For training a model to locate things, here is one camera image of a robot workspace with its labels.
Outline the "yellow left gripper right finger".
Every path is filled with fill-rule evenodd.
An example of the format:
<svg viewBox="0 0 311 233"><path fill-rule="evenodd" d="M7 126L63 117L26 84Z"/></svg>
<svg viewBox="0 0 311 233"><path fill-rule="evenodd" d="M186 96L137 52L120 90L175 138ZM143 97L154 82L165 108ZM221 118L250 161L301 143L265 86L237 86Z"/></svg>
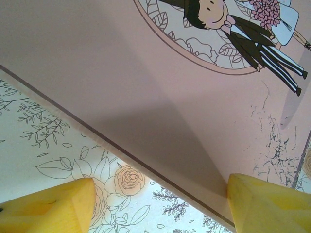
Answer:
<svg viewBox="0 0 311 233"><path fill-rule="evenodd" d="M248 175L230 174L227 198L238 233L309 233L311 196Z"/></svg>

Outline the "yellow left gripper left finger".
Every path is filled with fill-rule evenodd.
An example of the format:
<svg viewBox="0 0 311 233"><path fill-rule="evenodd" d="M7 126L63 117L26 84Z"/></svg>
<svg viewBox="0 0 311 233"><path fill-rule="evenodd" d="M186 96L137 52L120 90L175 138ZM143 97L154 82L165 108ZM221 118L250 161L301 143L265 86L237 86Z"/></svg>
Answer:
<svg viewBox="0 0 311 233"><path fill-rule="evenodd" d="M2 233L87 233L95 183L81 178L1 203Z"/></svg>

